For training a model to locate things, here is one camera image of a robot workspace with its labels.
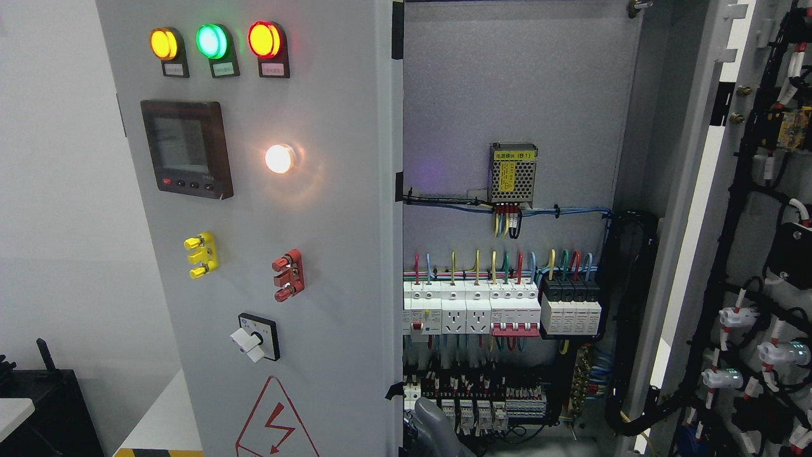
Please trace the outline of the dark grey robot hand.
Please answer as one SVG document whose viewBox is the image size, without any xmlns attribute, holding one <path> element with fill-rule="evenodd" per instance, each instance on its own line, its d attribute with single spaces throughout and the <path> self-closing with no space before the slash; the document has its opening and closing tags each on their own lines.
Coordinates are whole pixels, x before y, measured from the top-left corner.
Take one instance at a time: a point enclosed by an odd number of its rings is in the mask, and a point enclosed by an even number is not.
<svg viewBox="0 0 812 457">
<path fill-rule="evenodd" d="M 475 456 L 457 437 L 454 427 L 437 404 L 427 397 L 417 400 L 404 416 L 406 456 Z"/>
</svg>

